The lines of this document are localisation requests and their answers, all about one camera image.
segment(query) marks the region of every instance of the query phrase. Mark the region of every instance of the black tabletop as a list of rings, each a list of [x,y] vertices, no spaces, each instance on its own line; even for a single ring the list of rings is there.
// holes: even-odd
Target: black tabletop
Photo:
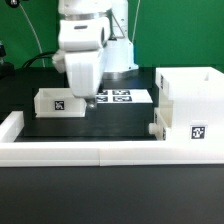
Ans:
[[[142,74],[125,80],[123,84],[106,81],[105,88],[132,88],[133,83],[133,88],[136,88],[137,83],[139,88],[153,92],[152,83],[144,81],[144,76],[150,73],[144,71]],[[0,80],[1,120],[11,110],[21,109],[25,111],[28,129],[18,141],[65,139],[61,133],[56,136],[51,130],[44,132],[45,137],[40,134],[30,136],[29,130],[38,135],[43,128],[29,109],[33,109],[33,95],[39,87],[66,85],[65,77],[51,69],[19,70],[16,77]],[[153,108],[140,106],[147,123],[152,117],[146,111]],[[131,113],[135,109],[130,107],[128,110]],[[145,123],[139,118],[142,113],[140,115],[138,109],[133,113],[137,117],[136,123],[141,124],[137,131],[127,132],[123,137],[136,138],[137,133],[139,138],[150,138],[145,132]],[[91,116],[89,120],[100,117]],[[101,127],[94,128],[98,132],[101,130]],[[120,138],[126,131],[125,128],[122,130],[113,132],[112,137]],[[70,134],[73,134],[70,140],[74,140],[74,133],[71,131]],[[96,134],[91,138],[98,139]],[[83,140],[91,140],[88,135],[86,132]],[[222,224],[223,211],[223,165],[0,168],[2,224]]]
[[[39,88],[64,87],[68,87],[66,75],[55,69],[21,69],[0,80],[0,118],[13,110],[24,111],[25,127],[16,141],[155,139],[147,128],[153,122],[153,103],[98,104],[84,118],[36,118],[33,99]],[[103,89],[147,89],[153,95],[154,70],[141,68],[129,78],[105,80]]]

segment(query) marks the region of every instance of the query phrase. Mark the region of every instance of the white box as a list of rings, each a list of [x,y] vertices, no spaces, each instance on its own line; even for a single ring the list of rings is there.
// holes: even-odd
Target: white box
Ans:
[[[86,102],[69,88],[39,89],[34,98],[36,117],[84,117]]]
[[[211,67],[157,68],[159,106],[149,132],[158,140],[222,142],[224,74]]]

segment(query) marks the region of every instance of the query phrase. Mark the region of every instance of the black cable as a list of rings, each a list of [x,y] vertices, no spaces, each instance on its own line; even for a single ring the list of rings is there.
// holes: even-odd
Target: black cable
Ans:
[[[37,58],[33,58],[32,60],[29,60],[27,62],[27,64],[23,67],[23,68],[29,68],[36,60],[39,60],[39,59],[46,59],[46,58],[51,58],[51,57],[48,57],[48,56],[42,56],[42,57],[37,57]]]
[[[36,55],[34,58],[29,59],[28,61],[26,61],[23,65],[22,68],[28,68],[30,67],[34,61],[38,60],[38,59],[43,59],[43,58],[51,58],[51,57],[46,57],[47,55],[52,55],[55,54],[54,51],[48,51],[48,52],[44,52],[41,54]]]

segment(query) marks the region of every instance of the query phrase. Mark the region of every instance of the white robot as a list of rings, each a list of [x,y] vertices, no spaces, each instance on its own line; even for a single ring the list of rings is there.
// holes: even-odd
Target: white robot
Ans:
[[[66,72],[72,94],[95,98],[103,74],[138,69],[128,39],[127,0],[59,0],[59,50],[53,63]]]

